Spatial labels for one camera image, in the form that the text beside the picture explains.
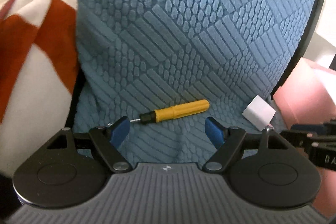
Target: orange and white blanket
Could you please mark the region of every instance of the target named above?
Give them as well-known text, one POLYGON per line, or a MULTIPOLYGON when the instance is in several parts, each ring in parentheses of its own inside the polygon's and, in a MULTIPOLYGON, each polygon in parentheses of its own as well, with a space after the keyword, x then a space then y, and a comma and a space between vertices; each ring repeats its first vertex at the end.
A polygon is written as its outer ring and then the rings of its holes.
POLYGON ((78 74, 77 0, 0 0, 0 172, 64 126, 78 74))

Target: white wall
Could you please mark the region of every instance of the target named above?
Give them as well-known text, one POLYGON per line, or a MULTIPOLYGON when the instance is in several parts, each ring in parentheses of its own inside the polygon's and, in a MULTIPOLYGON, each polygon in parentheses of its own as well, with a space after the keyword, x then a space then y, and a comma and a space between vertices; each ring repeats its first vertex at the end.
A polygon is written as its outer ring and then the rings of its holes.
POLYGON ((328 68, 336 54, 336 0, 324 0, 304 57, 328 68))

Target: metal pin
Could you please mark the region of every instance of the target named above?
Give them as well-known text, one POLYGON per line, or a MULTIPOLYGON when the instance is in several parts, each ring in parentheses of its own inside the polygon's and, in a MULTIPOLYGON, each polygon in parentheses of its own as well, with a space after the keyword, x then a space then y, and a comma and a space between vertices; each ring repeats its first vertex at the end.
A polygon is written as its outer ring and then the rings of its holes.
POLYGON ((211 161, 205 165, 205 168, 209 171, 218 171, 222 169, 222 165, 219 162, 211 161))
POLYGON ((116 162, 112 167, 117 171, 126 171, 129 168, 129 164, 127 162, 120 161, 116 162))
POLYGON ((269 131, 274 129, 274 126, 272 126, 271 124, 268 124, 268 125, 265 126, 265 129, 266 129, 267 132, 269 132, 269 131))

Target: blue textured fabric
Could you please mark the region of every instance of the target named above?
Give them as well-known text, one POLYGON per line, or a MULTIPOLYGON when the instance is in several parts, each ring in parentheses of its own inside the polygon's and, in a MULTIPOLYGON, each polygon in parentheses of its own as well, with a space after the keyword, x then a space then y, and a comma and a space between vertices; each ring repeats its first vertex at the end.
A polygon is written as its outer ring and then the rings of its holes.
POLYGON ((78 0, 77 47, 87 83, 74 130, 205 98, 206 113, 133 124, 119 148, 132 164, 203 164, 215 151, 204 133, 207 116, 256 132, 241 112, 257 94, 269 96, 313 2, 78 0))

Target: fabric pattern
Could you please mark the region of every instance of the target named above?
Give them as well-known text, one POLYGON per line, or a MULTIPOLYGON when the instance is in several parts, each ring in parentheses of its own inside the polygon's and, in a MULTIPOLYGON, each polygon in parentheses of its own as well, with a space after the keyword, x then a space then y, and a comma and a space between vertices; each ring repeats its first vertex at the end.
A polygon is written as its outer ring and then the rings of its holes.
POLYGON ((74 130, 207 99, 206 113, 132 125, 120 147, 132 164, 202 164, 215 151, 204 133, 207 116, 256 132, 241 113, 256 95, 269 96, 314 0, 78 2, 77 47, 88 83, 74 130))
POLYGON ((79 69, 76 10, 77 0, 0 0, 0 172, 7 176, 65 124, 79 69))

